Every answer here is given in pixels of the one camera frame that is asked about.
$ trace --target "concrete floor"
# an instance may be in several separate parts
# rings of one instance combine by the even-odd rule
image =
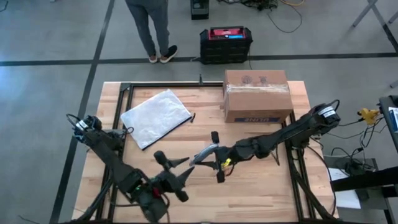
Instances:
[[[0,12],[0,220],[26,223],[18,215],[48,223],[70,144],[71,127],[65,113],[77,114],[91,64],[5,66],[10,61],[91,60],[103,26],[109,0],[10,0]],[[210,19],[191,21],[187,0],[170,0],[170,43],[178,44],[178,57],[199,56],[198,34],[214,26],[246,26],[252,30],[251,55],[291,55],[291,60],[256,60],[253,69],[283,69],[289,80],[304,80],[311,105],[341,100],[342,123],[357,119],[360,108],[376,108],[380,96],[398,95],[388,85],[398,80],[398,55],[391,58],[302,60],[295,55],[367,54],[396,52],[371,11],[356,28],[351,23],[367,1],[307,1],[297,10],[303,24],[293,34],[278,31],[265,11],[211,0]],[[379,1],[386,21],[398,2]],[[298,23],[298,15],[280,4],[272,17],[284,29]],[[398,21],[389,25],[398,38]],[[144,58],[134,21],[123,0],[116,0],[101,59]],[[222,80],[225,69],[249,69],[248,62],[202,65],[171,62],[167,65],[131,63],[98,65],[86,114],[95,114],[102,83],[106,81]],[[336,128],[341,136],[358,133],[363,124]],[[323,138],[324,154],[333,147],[348,152],[358,139]],[[380,168],[397,165],[398,153],[387,130],[375,134],[366,157],[376,158]],[[78,146],[60,221],[70,219],[76,199],[85,151]],[[390,200],[398,218],[398,201]],[[386,223],[377,210],[338,209],[346,221]]]

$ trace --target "person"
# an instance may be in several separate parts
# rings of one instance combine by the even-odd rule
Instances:
[[[148,16],[154,21],[161,54],[160,62],[169,62],[178,50],[176,45],[169,47],[169,30],[167,29],[169,0],[126,0],[126,4],[136,22],[139,37],[149,56],[149,62],[156,63],[158,58],[155,43],[149,31]]]

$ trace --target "yellow device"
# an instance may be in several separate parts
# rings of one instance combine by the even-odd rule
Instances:
[[[365,120],[368,125],[374,124],[379,114],[380,114],[379,110],[368,110],[366,108],[363,108],[360,111],[358,111],[358,115],[362,116],[362,119]]]
[[[221,164],[221,167],[222,167],[223,169],[225,169],[226,167],[229,166],[229,163],[230,163],[230,162],[231,162],[231,159],[228,158],[225,162],[223,162],[223,163]]]

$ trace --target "packing tape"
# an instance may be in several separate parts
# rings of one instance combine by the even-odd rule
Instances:
[[[226,86],[227,93],[290,93],[288,84],[266,84],[263,86],[232,85]]]

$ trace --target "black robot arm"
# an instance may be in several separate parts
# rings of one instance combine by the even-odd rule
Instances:
[[[340,117],[337,115],[333,103],[313,107],[299,120],[269,135],[255,136],[239,140],[232,147],[218,146],[205,149],[191,161],[193,165],[205,165],[218,170],[217,181],[224,182],[224,174],[220,167],[235,165],[241,161],[248,161],[253,156],[259,159],[269,156],[278,144],[291,140],[293,148],[305,148],[312,135],[325,134],[338,126]],[[203,155],[215,153],[215,162],[202,162]]]
[[[87,116],[84,120],[80,120],[68,114],[67,118],[74,126],[75,138],[90,147],[111,171],[111,178],[91,206],[80,218],[70,223],[88,221],[112,184],[118,186],[118,190],[131,204],[140,206],[145,218],[150,222],[158,222],[167,213],[169,200],[166,197],[167,202],[164,201],[165,192],[175,193],[182,202],[188,200],[187,193],[182,189],[193,167],[179,176],[170,171],[171,168],[187,161],[188,157],[169,160],[162,151],[157,151],[154,157],[164,170],[155,177],[148,178],[140,169],[125,164],[115,153],[122,149],[127,132],[123,134],[114,131],[105,132],[102,130],[101,121],[95,116]]]

